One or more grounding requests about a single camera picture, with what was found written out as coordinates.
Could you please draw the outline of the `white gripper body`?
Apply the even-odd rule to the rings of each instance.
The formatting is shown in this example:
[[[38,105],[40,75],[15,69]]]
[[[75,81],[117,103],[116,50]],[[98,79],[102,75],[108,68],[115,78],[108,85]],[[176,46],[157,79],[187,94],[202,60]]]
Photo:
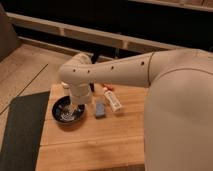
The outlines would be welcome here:
[[[70,96],[72,102],[78,105],[88,104],[91,102],[92,93],[88,83],[69,84]]]

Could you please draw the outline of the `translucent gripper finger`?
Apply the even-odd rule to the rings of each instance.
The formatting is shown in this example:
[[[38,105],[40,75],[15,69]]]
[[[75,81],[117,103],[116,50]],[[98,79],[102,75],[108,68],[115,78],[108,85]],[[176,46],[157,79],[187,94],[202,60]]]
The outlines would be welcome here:
[[[78,108],[77,104],[70,103],[67,107],[67,116],[71,117],[74,114],[74,112],[77,110],[77,108]]]

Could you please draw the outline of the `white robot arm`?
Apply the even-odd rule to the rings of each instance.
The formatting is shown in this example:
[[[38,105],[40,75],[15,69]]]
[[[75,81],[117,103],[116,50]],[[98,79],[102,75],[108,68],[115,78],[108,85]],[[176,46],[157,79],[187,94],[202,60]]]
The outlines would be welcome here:
[[[146,171],[213,171],[213,53],[176,49],[93,64],[80,53],[59,69],[75,104],[91,83],[144,87]]]

